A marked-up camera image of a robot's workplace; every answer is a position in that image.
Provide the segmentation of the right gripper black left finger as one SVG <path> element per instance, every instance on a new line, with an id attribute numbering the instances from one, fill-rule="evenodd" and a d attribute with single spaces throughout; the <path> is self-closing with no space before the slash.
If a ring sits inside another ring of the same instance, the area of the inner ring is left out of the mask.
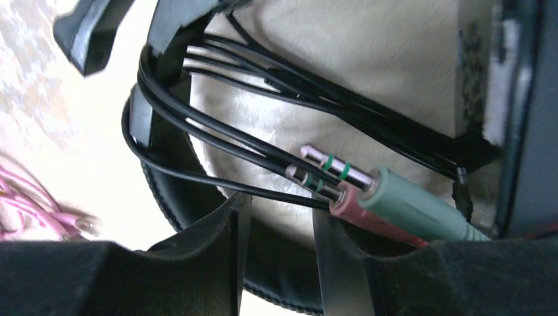
<path id="1" fill-rule="evenodd" d="M 251 196 L 147 251 L 112 242 L 3 242 L 2 315 L 237 315 Z"/>

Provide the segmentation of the black headphones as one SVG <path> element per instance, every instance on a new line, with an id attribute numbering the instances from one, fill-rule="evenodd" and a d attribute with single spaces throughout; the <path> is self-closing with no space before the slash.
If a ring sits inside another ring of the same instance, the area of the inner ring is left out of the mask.
<path id="1" fill-rule="evenodd" d="M 519 141 L 485 139 L 487 99 L 529 96 L 540 17 L 517 1 L 158 1 L 122 133 L 176 234 L 251 196 L 243 287 L 323 312 L 314 211 L 412 248 L 543 240 L 514 228 Z"/>

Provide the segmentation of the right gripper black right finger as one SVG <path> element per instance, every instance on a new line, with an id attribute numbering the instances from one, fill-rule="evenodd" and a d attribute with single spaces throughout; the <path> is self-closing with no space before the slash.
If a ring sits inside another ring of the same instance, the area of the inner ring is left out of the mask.
<path id="1" fill-rule="evenodd" d="M 556 315 L 557 239 L 416 249 L 323 211 L 313 228 L 325 315 Z"/>

